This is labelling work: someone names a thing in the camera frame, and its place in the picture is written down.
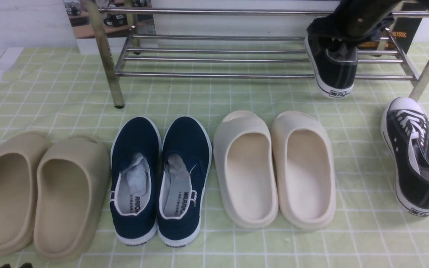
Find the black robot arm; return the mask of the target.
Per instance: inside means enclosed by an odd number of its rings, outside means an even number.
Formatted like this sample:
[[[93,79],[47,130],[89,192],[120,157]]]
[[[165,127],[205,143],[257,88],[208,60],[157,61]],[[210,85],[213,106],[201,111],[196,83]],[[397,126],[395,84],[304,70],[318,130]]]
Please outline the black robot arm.
[[[333,13],[325,17],[325,35],[347,41],[375,35],[391,22],[388,16],[399,3],[399,0],[341,0]]]

